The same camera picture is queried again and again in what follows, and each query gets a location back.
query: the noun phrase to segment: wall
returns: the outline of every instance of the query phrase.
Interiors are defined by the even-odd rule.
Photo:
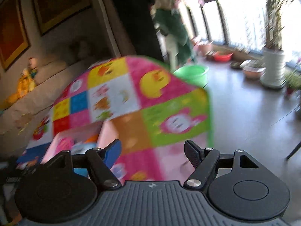
[[[60,42],[70,42],[77,36],[85,36],[93,43],[98,57],[109,57],[107,42],[93,8],[69,18],[44,36],[40,35],[32,0],[21,0],[21,10],[30,47],[6,72],[0,67],[0,101],[17,91],[17,81],[22,70],[27,67],[29,57],[37,58],[39,64],[39,60]]]

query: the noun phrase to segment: picture frame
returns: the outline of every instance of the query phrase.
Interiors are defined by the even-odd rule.
[[[7,71],[30,47],[30,43],[20,0],[3,0],[0,3],[0,14],[0,61],[4,71]]]
[[[41,35],[91,7],[90,0],[32,0]]]

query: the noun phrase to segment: shiny floor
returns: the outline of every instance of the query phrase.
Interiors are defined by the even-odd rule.
[[[214,148],[228,154],[243,149],[281,178],[291,192],[284,219],[301,219],[301,150],[284,160],[301,140],[297,96],[286,99],[284,90],[265,89],[228,63],[203,63],[209,66]]]

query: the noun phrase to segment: green plastic tub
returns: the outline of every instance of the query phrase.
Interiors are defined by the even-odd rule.
[[[205,65],[186,65],[177,69],[174,75],[186,83],[203,88],[208,83],[208,69]]]

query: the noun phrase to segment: sofa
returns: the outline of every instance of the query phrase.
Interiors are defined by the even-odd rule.
[[[0,116],[0,156],[21,155],[62,91],[97,61],[83,41],[58,45],[38,63],[37,86]]]

